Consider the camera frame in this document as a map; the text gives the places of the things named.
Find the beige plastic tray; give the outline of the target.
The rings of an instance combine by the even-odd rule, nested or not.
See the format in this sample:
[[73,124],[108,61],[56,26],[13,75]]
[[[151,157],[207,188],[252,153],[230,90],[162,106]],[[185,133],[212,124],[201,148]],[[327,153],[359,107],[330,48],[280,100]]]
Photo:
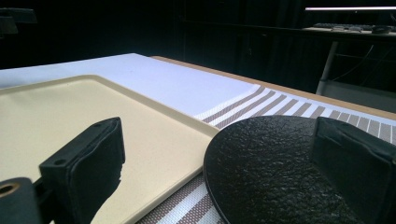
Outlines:
[[218,133],[198,119],[98,76],[0,90],[0,181],[38,166],[92,124],[121,120],[120,184],[92,224],[132,224],[197,176]]

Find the monitor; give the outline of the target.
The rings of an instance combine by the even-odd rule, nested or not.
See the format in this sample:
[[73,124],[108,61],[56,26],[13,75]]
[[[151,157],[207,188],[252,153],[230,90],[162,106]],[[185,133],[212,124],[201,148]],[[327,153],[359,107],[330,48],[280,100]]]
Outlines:
[[396,26],[396,6],[305,7],[310,14],[328,14],[336,23]]

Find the dark stand equipment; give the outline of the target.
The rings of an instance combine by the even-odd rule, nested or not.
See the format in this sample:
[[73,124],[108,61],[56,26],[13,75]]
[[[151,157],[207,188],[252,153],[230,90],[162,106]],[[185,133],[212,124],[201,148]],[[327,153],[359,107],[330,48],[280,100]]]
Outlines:
[[30,8],[0,7],[0,39],[19,32],[18,23],[37,23],[35,11]]

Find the black textured plate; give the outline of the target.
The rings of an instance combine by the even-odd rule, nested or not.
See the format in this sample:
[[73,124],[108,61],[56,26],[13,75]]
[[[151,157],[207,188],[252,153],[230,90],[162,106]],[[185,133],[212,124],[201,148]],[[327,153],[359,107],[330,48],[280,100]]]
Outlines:
[[315,123],[264,116],[216,134],[203,171],[225,224],[364,224],[309,161]]

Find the background desk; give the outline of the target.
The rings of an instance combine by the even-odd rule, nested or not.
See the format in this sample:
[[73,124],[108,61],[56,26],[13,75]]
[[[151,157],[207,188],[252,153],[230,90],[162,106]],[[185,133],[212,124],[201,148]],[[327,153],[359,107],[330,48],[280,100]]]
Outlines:
[[396,33],[305,28],[332,42],[316,94],[396,113]]

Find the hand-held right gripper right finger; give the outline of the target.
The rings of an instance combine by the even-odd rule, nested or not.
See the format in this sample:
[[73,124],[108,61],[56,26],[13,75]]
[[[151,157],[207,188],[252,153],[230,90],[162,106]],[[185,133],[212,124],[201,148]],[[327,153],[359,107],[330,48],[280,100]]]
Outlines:
[[311,162],[365,224],[396,224],[396,146],[351,124],[317,118]]

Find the computer mouse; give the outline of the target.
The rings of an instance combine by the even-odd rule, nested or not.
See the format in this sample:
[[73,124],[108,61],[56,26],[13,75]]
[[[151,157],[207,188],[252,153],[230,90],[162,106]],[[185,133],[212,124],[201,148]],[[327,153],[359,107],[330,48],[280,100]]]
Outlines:
[[391,26],[376,25],[372,28],[372,33],[375,35],[389,34],[392,31]]

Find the white striped placemat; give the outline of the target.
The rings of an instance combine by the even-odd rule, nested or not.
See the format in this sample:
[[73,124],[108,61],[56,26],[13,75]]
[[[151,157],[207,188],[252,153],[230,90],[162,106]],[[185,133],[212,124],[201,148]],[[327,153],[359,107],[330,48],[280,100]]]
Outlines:
[[[0,90],[79,76],[102,77],[218,130],[258,116],[326,117],[396,144],[396,115],[138,54],[3,69]],[[134,224],[223,223],[209,198],[201,170]]]

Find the keyboard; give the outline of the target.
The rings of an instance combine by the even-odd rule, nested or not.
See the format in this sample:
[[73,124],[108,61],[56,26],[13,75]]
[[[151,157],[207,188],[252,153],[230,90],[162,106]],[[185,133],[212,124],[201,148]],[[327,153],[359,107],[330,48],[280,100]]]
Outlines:
[[315,23],[313,25],[315,28],[324,28],[324,29],[332,29],[332,28],[345,28],[345,29],[350,29],[350,28],[356,28],[360,29],[363,31],[371,31],[372,28],[374,27],[373,25],[367,25],[367,24],[345,24],[345,23]]

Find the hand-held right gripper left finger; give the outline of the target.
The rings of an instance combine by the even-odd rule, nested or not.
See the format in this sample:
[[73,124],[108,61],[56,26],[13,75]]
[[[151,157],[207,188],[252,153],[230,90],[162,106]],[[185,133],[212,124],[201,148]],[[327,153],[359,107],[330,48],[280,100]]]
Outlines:
[[125,163],[121,120],[94,123],[39,165],[46,223],[90,224],[120,184]]

